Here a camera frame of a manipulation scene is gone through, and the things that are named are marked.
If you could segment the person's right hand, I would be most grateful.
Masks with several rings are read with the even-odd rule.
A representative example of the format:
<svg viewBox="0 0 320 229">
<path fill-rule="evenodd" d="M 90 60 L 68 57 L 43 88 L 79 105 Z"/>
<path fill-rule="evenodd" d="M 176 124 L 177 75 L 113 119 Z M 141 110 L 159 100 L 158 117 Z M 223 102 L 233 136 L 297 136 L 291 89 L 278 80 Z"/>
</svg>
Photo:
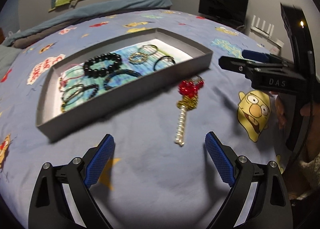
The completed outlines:
<svg viewBox="0 0 320 229">
<path fill-rule="evenodd" d="M 285 99 L 284 95 L 275 94 L 274 105 L 280 130 L 284 129 L 289 119 L 293 117 L 295 104 L 295 102 L 289 102 L 289 99 Z M 302 106 L 298 112 L 301 117 L 312 117 L 311 127 L 319 127 L 319 103 L 308 103 Z"/>
</svg>

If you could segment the beige furry sleeve forearm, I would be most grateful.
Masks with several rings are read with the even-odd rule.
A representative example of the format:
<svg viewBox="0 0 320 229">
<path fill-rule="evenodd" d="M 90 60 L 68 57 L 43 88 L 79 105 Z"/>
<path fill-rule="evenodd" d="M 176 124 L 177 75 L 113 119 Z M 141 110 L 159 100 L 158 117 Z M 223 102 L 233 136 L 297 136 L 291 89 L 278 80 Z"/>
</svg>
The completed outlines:
<svg viewBox="0 0 320 229">
<path fill-rule="evenodd" d="M 307 151 L 304 150 L 299 157 L 298 168 L 302 188 L 300 197 L 303 199 L 319 189 L 319 154 L 310 160 Z"/>
</svg>

